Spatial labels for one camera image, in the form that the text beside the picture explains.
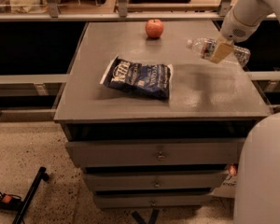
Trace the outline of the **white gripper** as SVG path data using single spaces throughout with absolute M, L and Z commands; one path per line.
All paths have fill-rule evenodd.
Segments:
M 217 35 L 216 45 L 210 57 L 212 63 L 220 63 L 233 52 L 234 43 L 246 41 L 259 27 L 259 21 L 253 16 L 238 13 L 232 8 Z

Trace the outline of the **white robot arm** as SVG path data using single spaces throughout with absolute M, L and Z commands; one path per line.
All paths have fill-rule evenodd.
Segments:
M 280 23 L 280 0 L 238 0 L 227 13 L 211 61 L 247 40 L 270 14 Z M 243 145 L 235 189 L 234 224 L 280 224 L 280 113 L 260 121 Z

